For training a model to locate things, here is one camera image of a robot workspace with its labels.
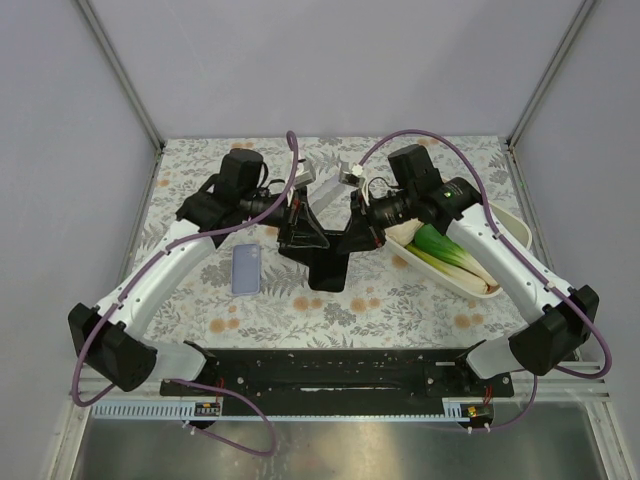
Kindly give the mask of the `black phone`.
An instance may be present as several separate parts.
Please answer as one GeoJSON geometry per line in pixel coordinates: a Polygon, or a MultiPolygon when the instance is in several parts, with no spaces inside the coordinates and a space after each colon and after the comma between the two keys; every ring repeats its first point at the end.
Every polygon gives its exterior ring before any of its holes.
{"type": "Polygon", "coordinates": [[[349,253],[340,253],[342,233],[329,231],[328,249],[313,249],[308,266],[308,285],[314,291],[340,293],[344,291],[349,265],[349,253]]]}

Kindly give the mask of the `lilac phone case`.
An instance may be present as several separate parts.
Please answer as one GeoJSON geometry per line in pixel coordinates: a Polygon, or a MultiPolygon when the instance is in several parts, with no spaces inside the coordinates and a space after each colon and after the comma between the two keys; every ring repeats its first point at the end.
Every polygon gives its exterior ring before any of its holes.
{"type": "Polygon", "coordinates": [[[231,292],[255,295],[261,289],[261,248],[258,244],[236,245],[232,251],[231,292]]]}

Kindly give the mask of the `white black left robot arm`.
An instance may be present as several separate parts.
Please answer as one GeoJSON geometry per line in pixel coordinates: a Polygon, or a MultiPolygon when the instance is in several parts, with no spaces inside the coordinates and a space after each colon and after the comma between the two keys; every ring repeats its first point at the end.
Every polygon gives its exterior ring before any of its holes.
{"type": "Polygon", "coordinates": [[[196,345],[147,341],[145,332],[181,281],[230,234],[258,223],[286,223],[305,210],[301,194],[316,172],[297,145],[290,149],[292,168],[279,194],[269,191],[274,181],[261,154],[230,150],[123,282],[94,306],[79,303],[71,309],[68,324],[78,368],[91,367],[123,392],[151,380],[193,381],[202,373],[206,357],[196,345]]]}

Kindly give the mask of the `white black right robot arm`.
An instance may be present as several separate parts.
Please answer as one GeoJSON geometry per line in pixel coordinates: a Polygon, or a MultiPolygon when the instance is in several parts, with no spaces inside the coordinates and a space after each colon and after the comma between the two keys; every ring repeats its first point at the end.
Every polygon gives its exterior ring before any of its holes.
{"type": "Polygon", "coordinates": [[[351,217],[339,243],[341,254],[381,247],[387,228],[417,219],[466,249],[511,298],[527,327],[484,341],[466,355],[479,378],[524,369],[543,376],[558,367],[590,334],[597,293],[546,269],[493,220],[489,204],[467,180],[444,181],[426,148],[410,145],[389,155],[397,188],[374,198],[364,170],[344,165],[339,180],[354,186],[351,217]]]}

